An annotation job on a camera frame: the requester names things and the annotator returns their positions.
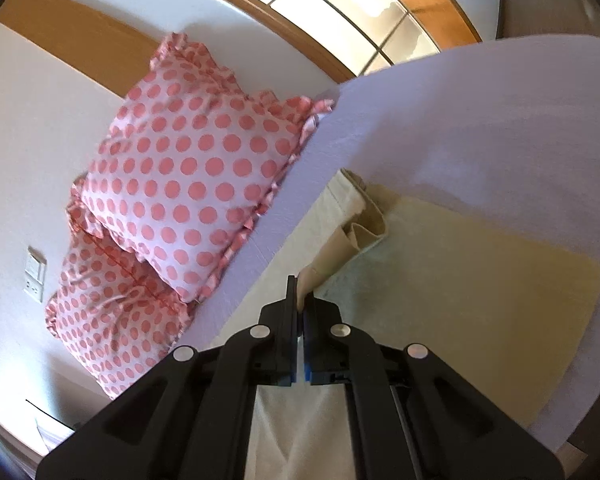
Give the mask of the beige khaki pants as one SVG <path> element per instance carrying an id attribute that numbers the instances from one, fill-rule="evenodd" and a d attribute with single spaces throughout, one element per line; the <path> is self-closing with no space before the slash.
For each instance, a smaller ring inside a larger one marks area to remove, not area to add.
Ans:
<path id="1" fill-rule="evenodd" d="M 216 335 L 302 292 L 393 348 L 420 342 L 551 450 L 588 409 L 566 385 L 600 307 L 600 257 L 497 229 L 340 170 Z"/>

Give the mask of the lower pink polka dot pillow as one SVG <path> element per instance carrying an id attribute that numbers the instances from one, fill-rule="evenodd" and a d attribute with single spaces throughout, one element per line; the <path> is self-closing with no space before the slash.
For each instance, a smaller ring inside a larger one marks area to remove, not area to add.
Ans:
<path id="1" fill-rule="evenodd" d="M 168 355 L 193 321 L 193 308 L 110 237 L 77 230 L 45 321 L 115 399 Z"/>

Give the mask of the pink polka dot pillow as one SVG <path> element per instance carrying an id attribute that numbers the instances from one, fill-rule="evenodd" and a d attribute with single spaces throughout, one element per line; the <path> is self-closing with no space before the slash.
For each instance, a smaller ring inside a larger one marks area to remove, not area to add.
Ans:
<path id="1" fill-rule="evenodd" d="M 70 220 L 200 304 L 333 108 L 243 92 L 204 44 L 166 36 L 76 182 Z"/>
<path id="2" fill-rule="evenodd" d="M 193 308 L 110 237 L 77 230 L 45 321 L 115 399 L 168 355 L 193 321 Z"/>

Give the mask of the upper pink polka dot pillow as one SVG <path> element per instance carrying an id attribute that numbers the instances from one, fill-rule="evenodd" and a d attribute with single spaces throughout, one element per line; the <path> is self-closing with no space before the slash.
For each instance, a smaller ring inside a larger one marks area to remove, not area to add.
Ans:
<path id="1" fill-rule="evenodd" d="M 243 92 L 204 44 L 166 36 L 76 182 L 70 220 L 200 304 L 333 108 Z"/>

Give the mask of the bed with lavender sheet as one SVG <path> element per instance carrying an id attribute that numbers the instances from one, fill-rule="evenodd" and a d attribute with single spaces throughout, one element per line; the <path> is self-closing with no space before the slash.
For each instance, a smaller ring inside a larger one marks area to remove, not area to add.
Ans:
<path id="1" fill-rule="evenodd" d="M 186 344 L 210 344 L 341 168 L 600 260 L 600 38 L 472 44 L 353 79 L 335 96 Z M 559 448 L 599 394 L 600 302 L 532 434 Z"/>

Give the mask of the shoji paper sliding window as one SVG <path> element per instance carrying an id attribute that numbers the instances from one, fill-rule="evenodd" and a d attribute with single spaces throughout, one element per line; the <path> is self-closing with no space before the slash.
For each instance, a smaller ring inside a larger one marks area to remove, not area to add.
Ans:
<path id="1" fill-rule="evenodd" d="M 434 55 L 440 49 L 399 0 L 260 0 L 356 76 Z"/>

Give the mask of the wooden headboard panel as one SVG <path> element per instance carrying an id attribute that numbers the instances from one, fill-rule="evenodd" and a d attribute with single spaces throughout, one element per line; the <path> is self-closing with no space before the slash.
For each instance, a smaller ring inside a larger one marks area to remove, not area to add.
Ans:
<path id="1" fill-rule="evenodd" d="M 159 41 L 73 0 L 5 0 L 0 23 L 125 96 L 148 73 Z"/>

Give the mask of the white wall outlet plate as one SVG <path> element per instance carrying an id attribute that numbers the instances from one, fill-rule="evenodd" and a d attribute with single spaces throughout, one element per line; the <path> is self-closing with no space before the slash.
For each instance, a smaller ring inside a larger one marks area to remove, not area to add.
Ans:
<path id="1" fill-rule="evenodd" d="M 46 260 L 35 249 L 27 249 L 24 265 L 23 291 L 39 304 L 43 302 Z"/>

